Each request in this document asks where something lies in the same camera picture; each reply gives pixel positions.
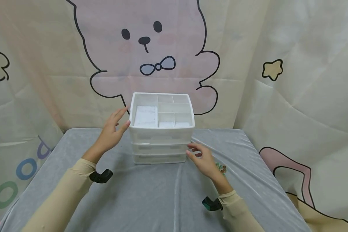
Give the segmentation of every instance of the bear nose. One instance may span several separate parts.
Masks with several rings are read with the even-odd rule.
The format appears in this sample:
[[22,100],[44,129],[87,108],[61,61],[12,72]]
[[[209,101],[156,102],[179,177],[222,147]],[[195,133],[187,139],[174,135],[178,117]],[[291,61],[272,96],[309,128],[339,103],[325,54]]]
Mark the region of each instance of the bear nose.
[[146,45],[150,42],[150,38],[145,36],[145,37],[140,37],[138,39],[138,43],[142,44],[142,45]]

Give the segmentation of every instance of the bow tie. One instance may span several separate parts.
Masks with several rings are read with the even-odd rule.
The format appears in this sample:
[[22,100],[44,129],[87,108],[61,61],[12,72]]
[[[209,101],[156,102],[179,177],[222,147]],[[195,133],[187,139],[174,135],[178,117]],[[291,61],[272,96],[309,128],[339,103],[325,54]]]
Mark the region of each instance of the bow tie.
[[160,71],[161,69],[172,70],[175,68],[175,59],[172,56],[167,56],[160,63],[155,65],[147,63],[140,66],[140,72],[145,75],[151,75],[155,70]]

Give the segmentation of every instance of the beige sleeve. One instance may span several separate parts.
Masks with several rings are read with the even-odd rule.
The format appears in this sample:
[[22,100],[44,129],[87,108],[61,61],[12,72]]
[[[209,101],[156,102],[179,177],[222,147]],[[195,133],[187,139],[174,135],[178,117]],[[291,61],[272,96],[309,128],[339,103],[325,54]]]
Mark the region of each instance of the beige sleeve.
[[231,231],[264,232],[235,190],[220,195],[219,200],[223,205],[223,218],[229,223]]
[[32,215],[22,232],[61,232],[66,229],[77,205],[93,181],[89,174],[95,171],[95,164],[79,159],[68,169],[50,196]]

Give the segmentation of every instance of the white drawer organizer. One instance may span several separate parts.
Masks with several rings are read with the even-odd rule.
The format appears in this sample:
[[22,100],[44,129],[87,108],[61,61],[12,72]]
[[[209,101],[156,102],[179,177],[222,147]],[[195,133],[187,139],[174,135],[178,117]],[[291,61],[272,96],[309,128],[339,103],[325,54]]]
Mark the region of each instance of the white drawer organizer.
[[181,163],[195,127],[187,94],[134,93],[130,137],[136,164]]

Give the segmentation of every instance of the wrinkled fabric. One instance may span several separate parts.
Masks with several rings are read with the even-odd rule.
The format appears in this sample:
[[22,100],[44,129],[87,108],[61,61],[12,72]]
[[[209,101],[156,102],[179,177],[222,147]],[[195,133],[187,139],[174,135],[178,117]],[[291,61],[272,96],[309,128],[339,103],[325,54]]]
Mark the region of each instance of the wrinkled fabric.
[[[66,170],[97,139],[100,129],[70,129],[0,225],[18,231],[49,196]],[[310,231],[241,130],[195,130],[193,141],[208,146],[226,177],[266,232]],[[202,205],[218,197],[211,181],[187,160],[179,164],[135,165],[128,132],[96,166],[113,176],[94,183],[65,231],[228,231],[221,211]]]

